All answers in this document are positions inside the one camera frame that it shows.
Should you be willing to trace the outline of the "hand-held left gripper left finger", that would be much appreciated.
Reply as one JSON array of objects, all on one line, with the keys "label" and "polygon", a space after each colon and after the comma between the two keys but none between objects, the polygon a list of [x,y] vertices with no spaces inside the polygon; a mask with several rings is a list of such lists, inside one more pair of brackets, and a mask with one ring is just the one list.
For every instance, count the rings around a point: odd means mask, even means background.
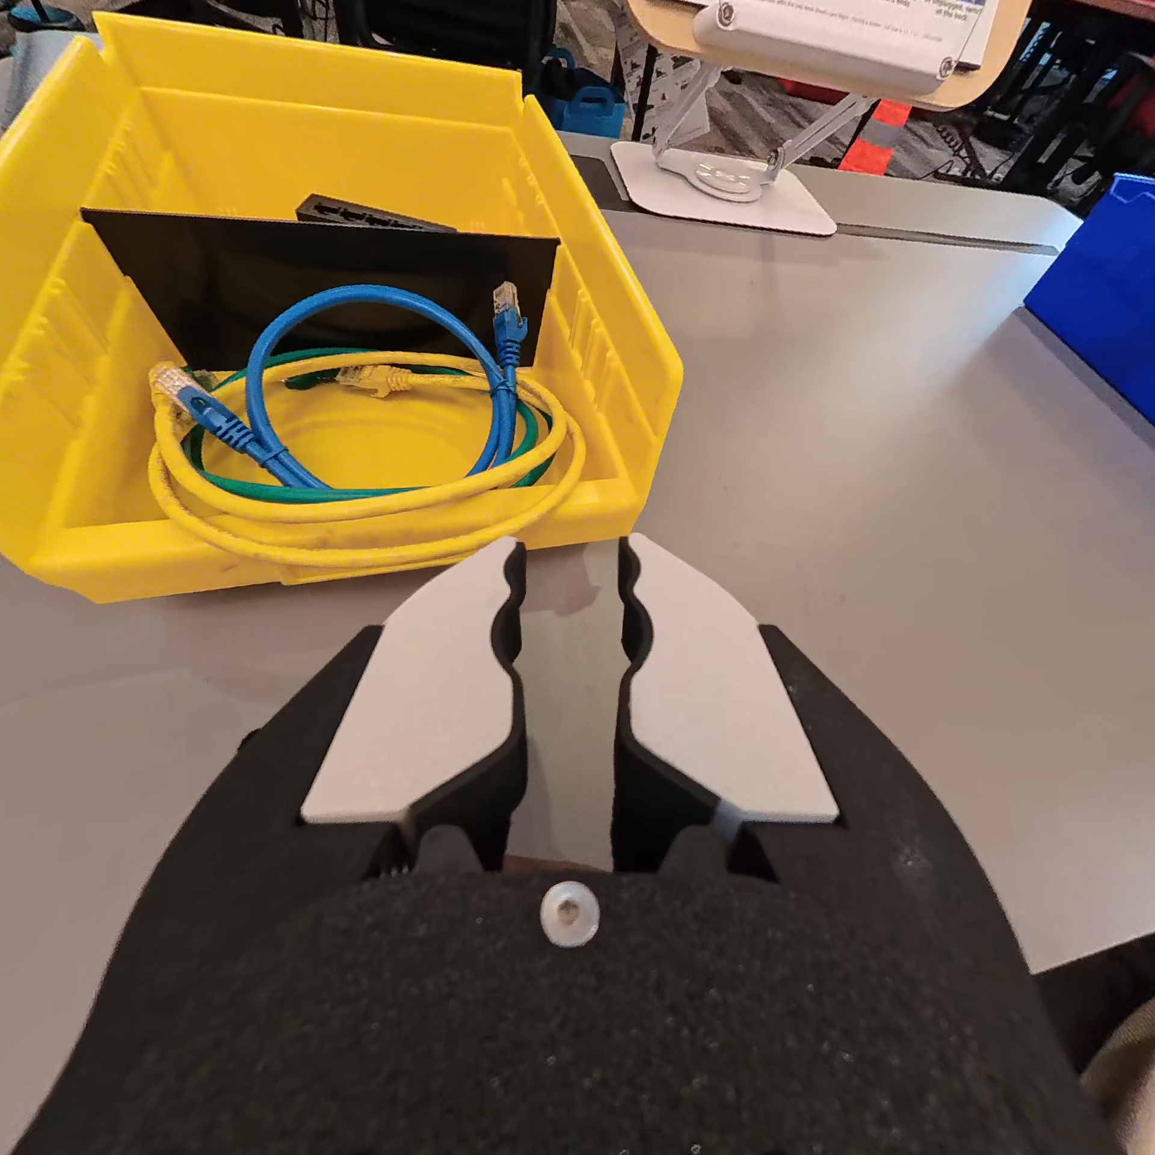
[{"label": "hand-held left gripper left finger", "polygon": [[512,735],[512,673],[494,639],[512,560],[522,543],[499,538],[388,615],[302,805],[306,824],[417,825],[422,801]]}]

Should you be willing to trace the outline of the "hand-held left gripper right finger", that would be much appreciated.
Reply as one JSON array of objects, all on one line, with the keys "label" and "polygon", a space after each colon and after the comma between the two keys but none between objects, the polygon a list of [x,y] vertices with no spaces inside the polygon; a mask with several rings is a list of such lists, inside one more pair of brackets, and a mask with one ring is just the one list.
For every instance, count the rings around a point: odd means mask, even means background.
[{"label": "hand-held left gripper right finger", "polygon": [[840,805],[759,620],[652,538],[620,541],[633,769],[716,825],[834,824]]}]

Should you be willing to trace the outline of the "black network switch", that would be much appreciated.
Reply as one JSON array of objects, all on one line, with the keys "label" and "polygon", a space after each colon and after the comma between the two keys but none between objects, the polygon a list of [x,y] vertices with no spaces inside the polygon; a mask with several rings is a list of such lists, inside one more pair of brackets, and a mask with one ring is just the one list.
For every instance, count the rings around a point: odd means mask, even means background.
[{"label": "black network switch", "polygon": [[375,229],[428,231],[454,235],[454,225],[401,214],[396,210],[375,208],[369,205],[339,199],[324,193],[311,193],[296,208],[300,223],[337,223]]}]

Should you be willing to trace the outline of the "blue plastic bin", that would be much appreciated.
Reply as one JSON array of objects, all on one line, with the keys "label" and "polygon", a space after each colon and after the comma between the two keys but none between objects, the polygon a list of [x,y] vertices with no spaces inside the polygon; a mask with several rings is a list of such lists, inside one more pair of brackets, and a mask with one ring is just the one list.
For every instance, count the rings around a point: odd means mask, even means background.
[{"label": "blue plastic bin", "polygon": [[1024,304],[1154,423],[1154,176],[1116,175]]}]

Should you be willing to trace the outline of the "yellow plastic bin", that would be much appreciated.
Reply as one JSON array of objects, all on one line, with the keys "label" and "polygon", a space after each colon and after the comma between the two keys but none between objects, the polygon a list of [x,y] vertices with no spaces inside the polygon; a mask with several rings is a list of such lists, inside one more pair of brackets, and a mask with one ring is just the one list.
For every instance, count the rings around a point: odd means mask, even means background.
[{"label": "yellow plastic bin", "polygon": [[[593,191],[516,73],[121,13],[72,43],[3,137],[3,555],[93,602],[306,585],[629,534],[684,363]],[[159,395],[196,368],[82,208],[296,220],[311,193],[559,239],[512,460],[477,353],[385,302],[268,357],[279,442],[337,500],[290,500]]]}]

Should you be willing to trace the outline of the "black bin divider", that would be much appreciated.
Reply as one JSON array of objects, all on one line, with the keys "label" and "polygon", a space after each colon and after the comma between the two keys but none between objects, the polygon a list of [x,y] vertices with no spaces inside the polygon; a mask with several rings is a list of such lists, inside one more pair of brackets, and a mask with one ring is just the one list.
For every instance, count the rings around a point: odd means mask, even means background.
[{"label": "black bin divider", "polygon": [[559,239],[82,208],[172,344],[196,368],[240,368],[260,333],[315,293],[358,284],[424,295],[490,351],[494,291],[512,282],[533,361]]}]

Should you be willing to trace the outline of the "clear acrylic stand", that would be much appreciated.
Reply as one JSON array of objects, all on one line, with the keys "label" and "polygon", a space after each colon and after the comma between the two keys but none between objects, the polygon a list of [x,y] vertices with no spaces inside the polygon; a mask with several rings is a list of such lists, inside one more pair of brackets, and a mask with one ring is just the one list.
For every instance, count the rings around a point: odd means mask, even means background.
[{"label": "clear acrylic stand", "polygon": [[674,131],[682,126],[693,105],[721,79],[723,69],[699,62],[695,75],[684,86],[672,109],[655,122],[654,158],[659,169],[684,176],[706,195],[736,205],[757,203],[765,186],[774,184],[795,161],[808,156],[849,122],[859,122],[877,101],[872,96],[849,94],[830,107],[819,120],[789,137],[766,161],[740,156],[691,154],[672,148]]}]

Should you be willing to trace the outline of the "orange striped floor tape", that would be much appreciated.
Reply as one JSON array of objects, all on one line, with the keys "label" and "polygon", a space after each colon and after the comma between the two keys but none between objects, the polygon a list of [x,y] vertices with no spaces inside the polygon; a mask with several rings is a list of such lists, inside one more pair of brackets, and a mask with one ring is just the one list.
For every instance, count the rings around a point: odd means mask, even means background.
[{"label": "orange striped floor tape", "polygon": [[885,176],[911,112],[913,105],[909,103],[879,99],[857,126],[838,169]]}]

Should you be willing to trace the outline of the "blue floor container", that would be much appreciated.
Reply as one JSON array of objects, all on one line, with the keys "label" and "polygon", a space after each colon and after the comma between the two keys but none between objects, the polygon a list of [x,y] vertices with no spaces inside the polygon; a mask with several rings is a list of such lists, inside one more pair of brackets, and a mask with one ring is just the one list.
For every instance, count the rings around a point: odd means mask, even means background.
[{"label": "blue floor container", "polygon": [[565,47],[550,50],[533,92],[558,131],[622,137],[625,96],[595,71],[578,65]]}]

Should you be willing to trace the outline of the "black padded chair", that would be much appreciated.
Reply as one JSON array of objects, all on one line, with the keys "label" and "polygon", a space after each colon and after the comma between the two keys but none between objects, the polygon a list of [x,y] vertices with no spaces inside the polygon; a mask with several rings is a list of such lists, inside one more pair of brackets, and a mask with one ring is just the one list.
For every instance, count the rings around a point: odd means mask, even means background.
[{"label": "black padded chair", "polygon": [[527,73],[556,41],[558,2],[334,2],[339,41]]}]

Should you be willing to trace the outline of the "wooden instruction board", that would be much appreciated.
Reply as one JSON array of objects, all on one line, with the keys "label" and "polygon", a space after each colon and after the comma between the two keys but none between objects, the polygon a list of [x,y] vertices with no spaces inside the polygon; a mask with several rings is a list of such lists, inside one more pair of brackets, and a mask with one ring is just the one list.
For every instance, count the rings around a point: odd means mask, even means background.
[{"label": "wooden instruction board", "polygon": [[825,52],[806,60],[776,47],[702,43],[697,35],[699,15],[689,2],[627,2],[633,22],[665,52],[695,56],[721,69],[736,67],[844,94],[879,96],[930,111],[966,107],[988,94],[1011,60],[1030,7],[1032,2],[996,2],[983,64],[977,69],[958,69],[934,88],[921,88],[898,71],[883,73],[875,65],[853,64],[849,54]]}]

